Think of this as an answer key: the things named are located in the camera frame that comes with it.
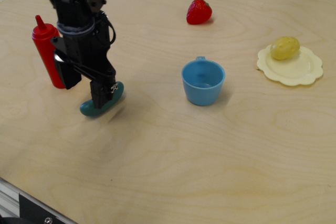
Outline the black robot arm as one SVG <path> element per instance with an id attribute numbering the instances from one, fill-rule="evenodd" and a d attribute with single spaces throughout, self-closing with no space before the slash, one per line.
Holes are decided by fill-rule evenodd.
<path id="1" fill-rule="evenodd" d="M 118 90 L 116 71 L 107 58 L 116 39 L 102 11 L 106 0 L 50 0 L 57 12 L 60 37 L 51 39 L 54 63 L 66 89 L 90 79 L 93 107 L 102 109 Z"/>

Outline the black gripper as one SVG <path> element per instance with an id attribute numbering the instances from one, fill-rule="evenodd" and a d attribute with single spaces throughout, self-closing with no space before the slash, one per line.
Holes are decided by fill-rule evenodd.
<path id="1" fill-rule="evenodd" d="M 51 43 L 55 46 L 54 63 L 57 73 L 69 90 L 85 76 L 90 82 L 95 109 L 101 109 L 112 100 L 116 89 L 116 71 L 107 58 L 107 52 L 116 39 L 106 15 L 94 15 L 87 20 L 65 16 L 59 18 L 57 28 L 61 37 Z"/>

